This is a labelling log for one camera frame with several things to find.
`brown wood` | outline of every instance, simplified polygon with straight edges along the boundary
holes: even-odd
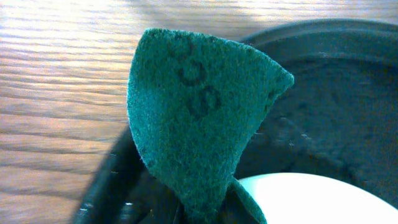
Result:
[[[238,40],[304,19],[398,24],[397,12],[396,0],[0,0],[0,223],[67,222],[127,123],[146,27]]]

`white round object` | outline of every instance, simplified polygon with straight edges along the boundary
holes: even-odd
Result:
[[[239,181],[268,224],[397,224],[398,210],[339,180],[312,174],[257,175]]]

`wooden table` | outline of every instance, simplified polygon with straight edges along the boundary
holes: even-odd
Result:
[[[398,1],[0,0],[0,223],[68,221],[127,124],[146,27],[239,40],[336,17],[398,24]]]

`wood grain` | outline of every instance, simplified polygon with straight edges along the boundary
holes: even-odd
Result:
[[[147,27],[239,40],[304,19],[398,24],[396,0],[0,0],[0,223],[67,223],[127,123]]]

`black plate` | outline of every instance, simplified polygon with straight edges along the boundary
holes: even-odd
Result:
[[[245,37],[242,43],[292,72],[295,85],[276,101],[253,136],[235,177],[324,175],[398,207],[398,27],[306,21]],[[145,176],[145,168],[127,127],[72,222],[114,223],[131,215],[127,202],[141,174]]]

